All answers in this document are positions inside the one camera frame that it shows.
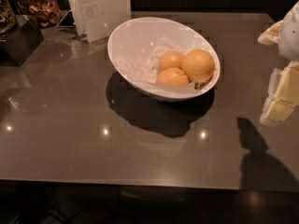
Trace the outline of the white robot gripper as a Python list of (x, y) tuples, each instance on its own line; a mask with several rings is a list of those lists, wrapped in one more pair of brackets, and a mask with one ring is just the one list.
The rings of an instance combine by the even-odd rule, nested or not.
[[(278, 21), (258, 37), (260, 44), (271, 46), (278, 42), (279, 53), (290, 61), (299, 61), (299, 1)], [(299, 62), (290, 62), (283, 70), (275, 68), (270, 76), (260, 122), (277, 127), (299, 106)]]

